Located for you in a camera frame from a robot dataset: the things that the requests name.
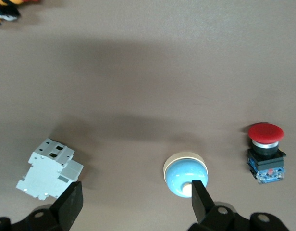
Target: red button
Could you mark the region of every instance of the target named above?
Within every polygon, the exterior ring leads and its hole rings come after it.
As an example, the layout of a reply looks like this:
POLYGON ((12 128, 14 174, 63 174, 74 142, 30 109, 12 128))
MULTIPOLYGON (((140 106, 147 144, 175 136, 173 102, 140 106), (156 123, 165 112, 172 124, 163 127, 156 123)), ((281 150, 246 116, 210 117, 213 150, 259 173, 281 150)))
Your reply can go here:
POLYGON ((275 143, 284 137, 283 130, 274 124, 258 123, 248 130, 248 136, 262 144, 275 143))

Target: white plastic module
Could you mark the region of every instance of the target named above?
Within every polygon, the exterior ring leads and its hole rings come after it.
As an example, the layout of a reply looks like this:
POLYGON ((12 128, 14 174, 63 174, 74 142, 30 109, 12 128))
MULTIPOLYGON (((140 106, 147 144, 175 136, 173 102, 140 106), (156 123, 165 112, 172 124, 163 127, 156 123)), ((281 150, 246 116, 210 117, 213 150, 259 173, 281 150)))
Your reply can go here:
POLYGON ((26 176, 16 188, 32 197, 45 200, 48 196, 55 198, 77 181, 83 165, 72 160, 74 150, 67 146, 46 139, 32 153, 28 162, 32 165, 26 176))

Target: blue and white round object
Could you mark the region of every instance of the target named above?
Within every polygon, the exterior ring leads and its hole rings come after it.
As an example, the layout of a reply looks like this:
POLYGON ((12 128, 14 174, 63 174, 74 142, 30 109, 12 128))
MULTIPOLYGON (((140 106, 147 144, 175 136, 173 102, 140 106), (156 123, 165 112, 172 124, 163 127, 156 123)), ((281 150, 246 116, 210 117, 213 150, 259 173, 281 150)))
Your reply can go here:
POLYGON ((172 155, 164 164, 164 178, 168 188, 177 196, 192 197, 192 181, 200 180, 206 187, 208 170, 197 154, 183 152, 172 155))

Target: orange and black toy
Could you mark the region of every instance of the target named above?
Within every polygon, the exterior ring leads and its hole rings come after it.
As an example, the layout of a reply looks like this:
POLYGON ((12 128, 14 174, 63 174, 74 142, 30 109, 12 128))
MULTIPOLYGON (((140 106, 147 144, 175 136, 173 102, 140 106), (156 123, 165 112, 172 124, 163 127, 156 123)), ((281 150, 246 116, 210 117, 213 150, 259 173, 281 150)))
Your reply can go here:
POLYGON ((20 17, 18 6, 30 0, 0 0, 0 25, 1 20, 14 21, 20 17))

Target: blue dome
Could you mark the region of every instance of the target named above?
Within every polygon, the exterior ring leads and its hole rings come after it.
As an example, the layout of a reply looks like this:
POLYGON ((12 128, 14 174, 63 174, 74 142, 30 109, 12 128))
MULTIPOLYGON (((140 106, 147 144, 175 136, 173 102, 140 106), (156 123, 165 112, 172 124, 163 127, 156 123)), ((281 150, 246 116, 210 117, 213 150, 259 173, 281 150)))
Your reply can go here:
POLYGON ((177 196, 188 198, 182 189, 193 180, 200 180, 206 187, 208 184, 208 172, 204 165, 194 159, 181 159, 173 162, 165 173, 166 183, 169 189, 177 196))

